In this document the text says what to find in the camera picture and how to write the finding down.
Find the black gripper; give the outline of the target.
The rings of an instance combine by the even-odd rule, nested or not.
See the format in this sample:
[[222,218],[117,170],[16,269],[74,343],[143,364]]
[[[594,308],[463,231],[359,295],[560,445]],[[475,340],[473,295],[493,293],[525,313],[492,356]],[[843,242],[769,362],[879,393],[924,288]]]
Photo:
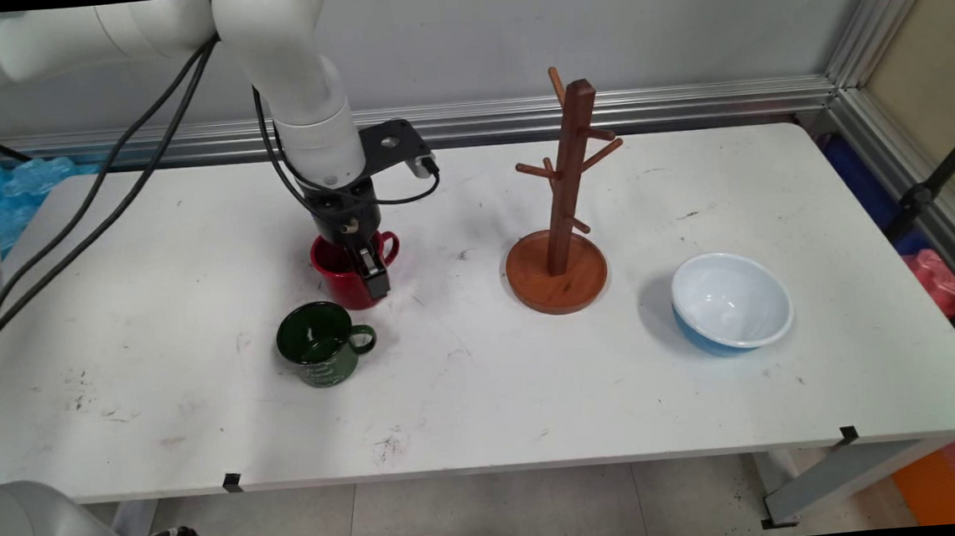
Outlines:
[[391,283],[385,240],[373,238],[381,225],[381,212],[371,179],[361,178],[337,190],[304,184],[302,189],[304,199],[317,214],[319,233],[330,244],[345,249],[350,271],[359,274],[369,298],[387,297]]

